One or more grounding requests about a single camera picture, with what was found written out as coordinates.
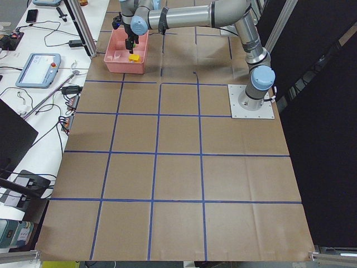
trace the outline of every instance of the black monitor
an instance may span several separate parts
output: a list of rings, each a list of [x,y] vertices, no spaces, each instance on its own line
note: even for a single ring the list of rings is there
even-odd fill
[[[0,99],[0,178],[7,179],[35,141],[38,132]]]
[[[40,198],[49,187],[51,181],[26,170],[20,171],[14,182],[7,180],[37,135],[32,126],[0,99],[0,187],[7,189],[5,195],[0,197],[0,202],[5,202],[7,195],[14,191],[21,194],[16,199],[16,207],[26,209],[27,203],[21,202],[23,196]]]

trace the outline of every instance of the grid square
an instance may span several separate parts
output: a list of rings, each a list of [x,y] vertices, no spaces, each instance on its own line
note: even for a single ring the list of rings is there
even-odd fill
[[[201,114],[229,116],[230,104],[227,86],[200,86]]]
[[[86,82],[77,111],[116,113],[121,86],[121,83]]]
[[[197,58],[175,58],[164,55],[161,79],[170,83],[197,83]]]
[[[161,116],[159,152],[200,152],[199,120],[196,117]]]
[[[202,200],[199,156],[157,156],[155,199]]]
[[[119,12],[121,11],[119,1],[109,0],[107,12]]]
[[[99,202],[51,200],[36,244],[41,259],[88,260],[98,208]]]
[[[200,83],[235,84],[231,60],[221,58],[198,58],[196,72]]]
[[[158,85],[124,83],[120,113],[157,113]]]
[[[204,260],[202,204],[155,203],[151,260]]]
[[[253,209],[262,260],[308,261],[314,247],[302,204],[253,204]]]
[[[206,200],[250,201],[246,158],[203,157]]]
[[[251,204],[206,203],[205,208],[207,252],[210,261],[260,259]]]
[[[151,199],[153,155],[112,154],[105,198]]]
[[[197,86],[164,84],[161,89],[161,114],[198,115]]]
[[[155,152],[156,129],[156,116],[119,116],[113,150]]]
[[[100,198],[107,161],[108,154],[64,153],[52,197]]]
[[[202,118],[201,123],[204,153],[288,155],[277,119]]]
[[[97,51],[100,53],[105,53],[110,40],[111,32],[100,32],[97,42]]]
[[[249,157],[246,163],[252,200],[301,201],[289,157]]]
[[[197,58],[195,35],[166,35],[163,53],[172,60]]]
[[[93,259],[146,260],[149,218],[149,202],[103,202]]]
[[[219,58],[230,61],[229,43],[227,37],[197,36],[197,57]]]
[[[104,20],[102,23],[102,27],[101,27],[101,31],[111,31],[113,30],[113,26],[112,26],[112,22],[113,22],[113,18],[115,16],[117,16],[118,14],[113,14],[113,13],[105,13],[104,15]]]
[[[66,150],[108,151],[114,120],[108,114],[76,114]]]

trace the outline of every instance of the power adapter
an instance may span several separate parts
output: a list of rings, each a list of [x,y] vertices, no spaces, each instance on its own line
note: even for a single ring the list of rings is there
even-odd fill
[[[80,46],[83,46],[81,40],[69,40],[69,41],[68,41],[68,45],[69,45],[69,47],[80,47]]]

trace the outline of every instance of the pink plastic bin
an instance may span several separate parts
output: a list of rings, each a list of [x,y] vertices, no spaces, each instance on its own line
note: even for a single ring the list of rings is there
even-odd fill
[[[134,54],[140,56],[139,61],[129,61],[129,50],[125,48],[125,39],[128,35],[123,28],[112,31],[104,62],[111,73],[143,74],[148,49],[148,32],[139,36],[139,44],[134,47]]]

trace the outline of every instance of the yellow block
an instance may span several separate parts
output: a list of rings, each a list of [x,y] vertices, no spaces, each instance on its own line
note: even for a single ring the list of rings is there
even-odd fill
[[[79,268],[79,262],[75,261],[44,261],[42,268]]]
[[[137,62],[139,59],[140,59],[140,56],[138,54],[130,54],[130,56],[129,56],[129,61]]]

